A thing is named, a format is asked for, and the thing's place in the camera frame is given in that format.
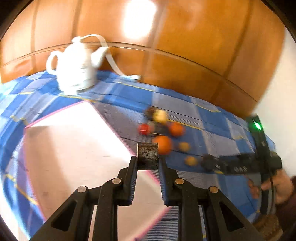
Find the metal screw head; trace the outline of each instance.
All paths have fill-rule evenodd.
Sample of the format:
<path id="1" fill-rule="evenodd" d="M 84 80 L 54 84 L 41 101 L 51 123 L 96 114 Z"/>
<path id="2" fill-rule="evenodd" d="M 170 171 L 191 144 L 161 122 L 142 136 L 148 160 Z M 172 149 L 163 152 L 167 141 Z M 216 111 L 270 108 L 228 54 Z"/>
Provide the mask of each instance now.
<path id="1" fill-rule="evenodd" d="M 217 187 L 214 187 L 214 186 L 210 187 L 210 192 L 217 193 L 218 191 L 219 189 Z"/>
<path id="2" fill-rule="evenodd" d="M 119 184 L 119 183 L 121 183 L 121 179 L 120 179 L 120 178 L 114 178 L 114 179 L 112 180 L 112 183 L 113 183 L 113 184 Z"/>
<path id="3" fill-rule="evenodd" d="M 86 191 L 86 187 L 85 186 L 80 186 L 78 188 L 78 192 L 85 192 Z"/>
<path id="4" fill-rule="evenodd" d="M 176 184 L 183 184 L 183 183 L 184 183 L 184 180 L 183 180 L 182 178 L 177 178 L 177 179 L 175 180 L 175 183 L 176 183 Z"/>

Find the red fruit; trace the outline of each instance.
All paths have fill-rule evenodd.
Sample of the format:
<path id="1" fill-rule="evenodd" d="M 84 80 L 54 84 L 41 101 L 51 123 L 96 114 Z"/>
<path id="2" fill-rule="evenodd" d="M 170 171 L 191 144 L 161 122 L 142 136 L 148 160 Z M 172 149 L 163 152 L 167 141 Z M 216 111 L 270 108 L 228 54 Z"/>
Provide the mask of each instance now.
<path id="1" fill-rule="evenodd" d="M 139 125 L 138 127 L 138 132 L 141 134 L 141 135 L 148 135 L 149 134 L 149 126 L 148 124 L 146 123 L 142 123 L 141 125 Z"/>

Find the pink border line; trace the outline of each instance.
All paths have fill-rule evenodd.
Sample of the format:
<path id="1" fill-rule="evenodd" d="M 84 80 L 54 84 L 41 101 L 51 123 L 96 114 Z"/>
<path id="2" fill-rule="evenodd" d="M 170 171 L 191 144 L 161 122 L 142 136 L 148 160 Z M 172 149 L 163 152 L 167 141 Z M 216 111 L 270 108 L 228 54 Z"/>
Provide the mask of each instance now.
<path id="1" fill-rule="evenodd" d="M 61 109 L 59 109 L 59 110 L 56 110 L 56 111 L 54 111 L 54 112 L 52 112 L 52 113 L 50 113 L 50 114 L 48 114 L 48 115 L 46 115 L 46 116 L 44 116 L 44 117 L 42 117 L 42 118 L 40 118 L 40 119 L 38 119 L 38 120 L 36 120 L 36 121 L 34 121 L 34 122 L 32 122 L 32 123 L 30 123 L 30 124 L 28 124 L 26 127 L 25 127 L 25 129 L 24 129 L 24 143 L 23 143 L 23 145 L 25 144 L 25 140 L 26 140 L 26 138 L 25 138 L 25 136 L 26 136 L 26 129 L 28 129 L 28 128 L 30 128 L 31 126 L 33 126 L 33 125 L 35 125 L 36 123 L 38 123 L 38 122 L 40 122 L 41 120 L 43 120 L 43 119 L 45 119 L 45 118 L 48 118 L 49 116 L 51 116 L 51 115 L 54 115 L 54 114 L 56 114 L 56 113 L 58 113 L 58 112 L 60 112 L 60 111 L 63 111 L 63 110 L 65 110 L 65 109 L 67 109 L 67 108 L 69 108 L 69 107 L 72 107 L 72 106 L 74 106 L 74 105 L 77 105 L 77 104 L 81 104 L 82 102 L 87 102 L 87 103 L 90 103 L 91 105 L 92 105 L 92 107 L 96 110 L 96 112 L 99 114 L 99 116 L 105 121 L 105 123 L 107 124 L 107 126 L 112 130 L 112 132 L 117 136 L 117 138 L 122 142 L 122 144 L 128 149 L 128 151 L 130 152 L 130 154 L 132 155 L 132 156 L 135 156 L 136 154 L 132 151 L 132 149 L 120 138 L 120 136 L 117 134 L 117 132 L 113 129 L 113 127 L 111 127 L 110 125 L 109 125 L 109 123 L 105 120 L 105 118 L 101 115 L 101 113 L 93 106 L 93 104 L 90 102 L 90 101 L 87 101 L 87 100 L 85 100 L 85 101 L 80 101 L 80 102 L 77 102 L 77 103 L 74 103 L 74 104 L 71 104 L 71 105 L 68 105 L 68 106 L 66 106 L 66 107 L 63 107 L 63 108 L 61 108 Z M 26 154 L 25 154 L 25 148 L 23 148 L 23 152 L 24 152 L 24 165 L 25 165 L 25 167 L 26 167 Z M 150 176 L 153 180 L 154 180 L 154 182 L 156 183 L 156 184 L 160 184 L 159 183 L 159 181 L 157 180 L 157 178 L 151 173 L 151 171 L 145 171 L 145 173 L 148 175 L 148 176 Z M 30 183 L 30 186 L 31 186 L 31 188 L 32 188 L 32 190 L 33 190 L 33 186 L 32 186 L 32 184 L 31 184 L 31 179 L 30 179 L 30 172 L 29 171 L 27 171 L 27 174 L 28 174 L 28 178 L 29 178 L 29 183 Z M 43 221 L 46 221 L 46 217 L 45 217 L 45 215 L 44 215 L 44 213 L 42 212 L 42 210 L 41 210 L 41 207 L 40 207 L 40 205 L 39 205 L 39 201 L 38 201 L 38 199 L 37 199 L 37 197 L 35 196 L 35 198 L 36 198 L 36 200 L 37 200 L 37 202 L 38 202 L 38 208 L 39 208 L 39 210 L 40 210 L 40 213 L 42 214 L 42 216 L 43 216 Z M 143 236 L 145 236 L 145 234 L 149 231 L 149 230 L 151 230 L 153 227 L 154 227 L 154 225 L 159 221 L 159 220 L 161 220 L 161 218 L 169 211 L 171 209 L 171 207 L 165 207 L 165 209 L 164 209 L 164 211 L 157 217 L 157 219 L 155 219 L 149 226 L 148 226 L 148 228 L 147 229 L 145 229 L 143 232 L 142 232 L 142 234 L 139 236 L 139 237 L 135 237 L 135 238 L 142 238 Z"/>

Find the white wall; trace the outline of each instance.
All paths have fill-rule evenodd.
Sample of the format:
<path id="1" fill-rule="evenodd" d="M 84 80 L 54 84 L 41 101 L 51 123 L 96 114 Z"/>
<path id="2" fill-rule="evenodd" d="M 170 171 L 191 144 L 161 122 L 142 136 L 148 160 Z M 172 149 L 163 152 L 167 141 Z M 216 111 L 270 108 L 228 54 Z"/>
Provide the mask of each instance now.
<path id="1" fill-rule="evenodd" d="M 2 188 L 0 188 L 0 215 L 18 241 L 28 240 L 20 230 L 17 220 L 15 219 L 8 203 L 6 202 Z"/>
<path id="2" fill-rule="evenodd" d="M 254 110 L 290 176 L 296 175 L 296 43 L 285 31 L 273 79 Z"/>

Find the human hand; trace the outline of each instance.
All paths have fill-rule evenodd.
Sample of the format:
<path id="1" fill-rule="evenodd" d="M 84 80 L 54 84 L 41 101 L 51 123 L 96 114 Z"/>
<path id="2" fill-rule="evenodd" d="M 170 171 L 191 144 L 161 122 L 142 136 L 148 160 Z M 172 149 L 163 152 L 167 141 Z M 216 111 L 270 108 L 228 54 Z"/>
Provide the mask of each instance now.
<path id="1" fill-rule="evenodd" d="M 272 177 L 272 181 L 276 191 L 276 204 L 281 204 L 287 201 L 293 191 L 294 185 L 284 170 L 278 170 L 276 174 Z M 254 186 L 252 180 L 248 180 L 248 185 L 250 187 L 250 192 L 253 198 L 258 199 L 260 195 L 259 187 Z M 266 180 L 261 184 L 261 189 L 268 190 L 271 188 L 270 179 Z"/>

